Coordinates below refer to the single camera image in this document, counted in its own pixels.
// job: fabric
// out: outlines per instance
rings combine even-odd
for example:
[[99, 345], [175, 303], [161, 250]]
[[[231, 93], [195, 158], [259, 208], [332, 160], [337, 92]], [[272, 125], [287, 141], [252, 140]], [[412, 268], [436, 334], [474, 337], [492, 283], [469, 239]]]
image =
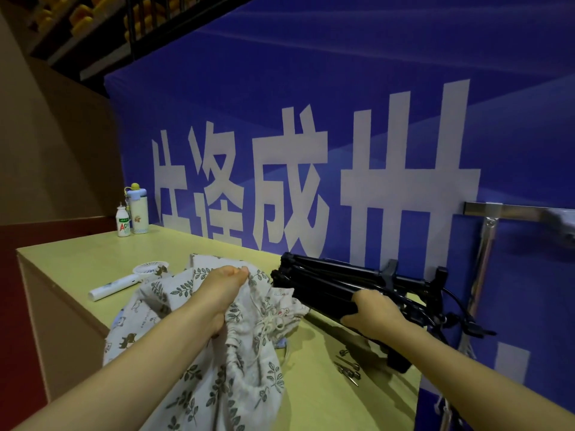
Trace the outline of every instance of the fabric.
[[225, 265], [248, 266], [248, 281], [226, 312], [222, 331], [142, 430], [265, 430], [275, 421], [285, 387], [273, 343], [294, 329], [309, 309], [292, 297], [293, 289], [272, 288], [267, 274], [246, 262], [193, 254], [180, 274], [172, 276], [163, 268], [147, 278], [106, 338], [104, 364], [181, 307], [209, 271]]

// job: floor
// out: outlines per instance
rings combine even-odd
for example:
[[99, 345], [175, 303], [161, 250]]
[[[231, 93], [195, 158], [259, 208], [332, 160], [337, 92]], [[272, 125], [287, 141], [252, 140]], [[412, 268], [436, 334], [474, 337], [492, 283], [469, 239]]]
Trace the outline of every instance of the floor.
[[0, 431], [8, 431], [46, 405], [28, 318], [16, 248], [113, 231], [114, 218], [88, 218], [0, 226], [3, 296], [0, 300]]

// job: blue backdrop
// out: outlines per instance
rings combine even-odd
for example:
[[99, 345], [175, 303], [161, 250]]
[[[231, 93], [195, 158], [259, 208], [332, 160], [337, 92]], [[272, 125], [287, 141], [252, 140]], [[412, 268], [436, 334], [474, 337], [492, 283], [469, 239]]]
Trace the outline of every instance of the blue backdrop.
[[[137, 181], [157, 195], [150, 197], [151, 222], [188, 227], [210, 238], [214, 233], [235, 237], [249, 248], [260, 247], [254, 232], [258, 202], [264, 219], [261, 249], [283, 253], [291, 245], [287, 228], [277, 239], [266, 222], [279, 220], [270, 201], [274, 195], [278, 201], [278, 186], [269, 190], [267, 201], [256, 200], [260, 167], [263, 181], [283, 187], [284, 220], [275, 233], [284, 233], [292, 216], [309, 221], [296, 226], [299, 240], [292, 251], [313, 253], [302, 241], [317, 234], [309, 248], [322, 257], [379, 267], [384, 253], [396, 254], [401, 273], [411, 276], [424, 275], [426, 264], [444, 258], [448, 287], [465, 298], [480, 220], [457, 214], [451, 219], [457, 212], [442, 206], [459, 196], [460, 201], [476, 197], [575, 208], [573, 18], [573, 0], [254, 0], [106, 78], [119, 122], [125, 182]], [[451, 90], [455, 98], [449, 98]], [[289, 108], [293, 119], [289, 111], [282, 113]], [[371, 119], [361, 125], [358, 112], [366, 110]], [[396, 147], [402, 126], [392, 128], [391, 114], [398, 115], [393, 121], [407, 118], [403, 153]], [[420, 198], [429, 194], [425, 184], [406, 183], [411, 177], [402, 172], [440, 175], [442, 157], [452, 150], [442, 152], [441, 139], [452, 145], [458, 118], [463, 134], [454, 177], [421, 207]], [[290, 121], [303, 138], [286, 135]], [[365, 127], [371, 137], [367, 153], [360, 142]], [[233, 136], [217, 136], [226, 132]], [[314, 137], [320, 132], [327, 132], [327, 146], [319, 139], [323, 135]], [[388, 136], [394, 144], [388, 145]], [[256, 151], [253, 139], [258, 138], [271, 138], [267, 141], [277, 148]], [[362, 151], [369, 165], [358, 169], [367, 180], [356, 181], [368, 184], [350, 191], [342, 175], [355, 170], [356, 161], [361, 165]], [[255, 163], [255, 156], [263, 162]], [[399, 170], [392, 173], [396, 162]], [[368, 170], [376, 171], [369, 177]], [[477, 171], [457, 177], [463, 170]], [[205, 188], [217, 174], [230, 183], [216, 185], [217, 200], [209, 202]], [[464, 189], [458, 186], [463, 180]], [[317, 184], [307, 198], [311, 205], [304, 199], [306, 181], [311, 189]], [[241, 202], [237, 187], [243, 188]], [[161, 199], [160, 206], [155, 199]], [[222, 200], [241, 217], [210, 212], [223, 209]], [[318, 207], [322, 203], [328, 215]], [[399, 216], [385, 228], [385, 212], [392, 208]], [[353, 217], [354, 209], [366, 215], [364, 223]], [[436, 223], [439, 210], [442, 219]], [[354, 244], [352, 229], [364, 241]], [[382, 236], [391, 236], [393, 229], [399, 230], [399, 243], [388, 251]], [[479, 305], [480, 323], [499, 335], [474, 344], [478, 359], [491, 367], [498, 342], [527, 352], [525, 384], [573, 412], [575, 347], [568, 306], [575, 299], [574, 262], [573, 250], [557, 246], [537, 224], [503, 221]], [[432, 429], [436, 418], [429, 394], [423, 398], [417, 427]]]

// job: metal pole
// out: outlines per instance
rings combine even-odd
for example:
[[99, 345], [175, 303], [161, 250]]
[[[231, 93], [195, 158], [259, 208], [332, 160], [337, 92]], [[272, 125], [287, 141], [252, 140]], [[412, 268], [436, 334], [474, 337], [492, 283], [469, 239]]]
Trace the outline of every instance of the metal pole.
[[[485, 218], [483, 219], [483, 227], [481, 229], [481, 242], [479, 243], [479, 251], [475, 265], [475, 278], [471, 285], [471, 295], [467, 304], [467, 311], [469, 311], [469, 314], [473, 317], [477, 316], [477, 305], [479, 304], [479, 298], [483, 290], [485, 274], [487, 273], [487, 266], [489, 264], [489, 255], [491, 254], [491, 249], [495, 241], [502, 206], [501, 203], [485, 203]], [[469, 345], [470, 337], [465, 333], [461, 333], [461, 340], [457, 348], [459, 352], [468, 355]], [[441, 418], [441, 427], [439, 428], [440, 431], [449, 431], [452, 416], [451, 406], [446, 399], [445, 406], [443, 407], [443, 416]]]

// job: light green table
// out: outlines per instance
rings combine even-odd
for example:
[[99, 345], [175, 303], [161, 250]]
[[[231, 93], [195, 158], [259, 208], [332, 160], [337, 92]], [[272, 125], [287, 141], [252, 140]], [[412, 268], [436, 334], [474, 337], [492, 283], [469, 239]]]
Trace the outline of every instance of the light green table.
[[[276, 254], [158, 226], [127, 238], [104, 233], [20, 248], [18, 253], [48, 400], [101, 367], [109, 326], [137, 286], [97, 302], [87, 299], [91, 289], [147, 261], [167, 261], [171, 272], [180, 272], [190, 253], [247, 260], [266, 272], [279, 266]], [[291, 355], [283, 368], [287, 394], [276, 430], [413, 429], [421, 379], [417, 369], [391, 373], [376, 345], [315, 312], [301, 321], [289, 341]], [[362, 367], [359, 387], [332, 362], [345, 347]]]

